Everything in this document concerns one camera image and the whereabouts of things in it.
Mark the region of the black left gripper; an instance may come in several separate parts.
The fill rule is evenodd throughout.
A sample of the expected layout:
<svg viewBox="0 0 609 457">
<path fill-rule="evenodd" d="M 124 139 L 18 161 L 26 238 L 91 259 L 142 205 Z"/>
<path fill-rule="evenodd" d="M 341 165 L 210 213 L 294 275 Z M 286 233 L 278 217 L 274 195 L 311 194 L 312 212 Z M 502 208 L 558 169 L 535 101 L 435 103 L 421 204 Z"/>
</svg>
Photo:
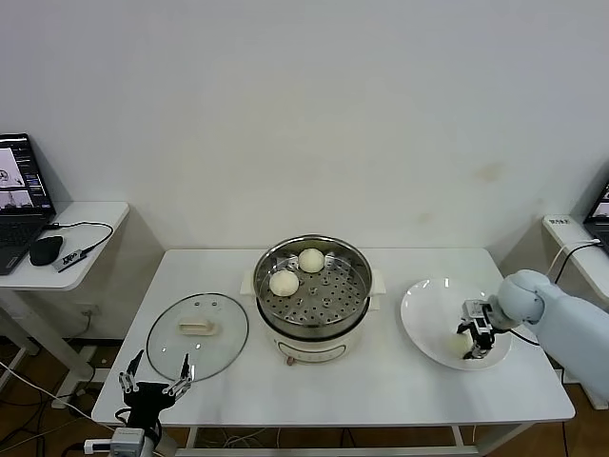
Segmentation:
<svg viewBox="0 0 609 457">
<path fill-rule="evenodd" d="M 172 384 L 136 383 L 135 375 L 144 351 L 141 349 L 129 362 L 126 371 L 119 373 L 119 384 L 124 392 L 124 403 L 130 408 L 127 426 L 131 428 L 159 428 L 162 411 L 175 405 L 187 393 L 192 383 L 189 354 L 184 358 L 179 378 Z"/>
</svg>

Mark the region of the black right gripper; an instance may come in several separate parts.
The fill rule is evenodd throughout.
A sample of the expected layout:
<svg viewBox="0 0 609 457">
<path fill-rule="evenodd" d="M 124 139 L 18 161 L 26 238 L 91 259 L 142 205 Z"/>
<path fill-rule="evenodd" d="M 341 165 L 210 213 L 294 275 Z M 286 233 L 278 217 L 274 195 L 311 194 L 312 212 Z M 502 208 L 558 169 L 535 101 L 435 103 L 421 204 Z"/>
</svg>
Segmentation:
<svg viewBox="0 0 609 457">
<path fill-rule="evenodd" d="M 461 322 L 457 332 L 465 333 L 469 330 L 474 346 L 463 355 L 462 359 L 481 360 L 487 356 L 490 352 L 489 348 L 495 344 L 495 330 L 484 315 L 472 317 L 471 324 Z"/>
</svg>

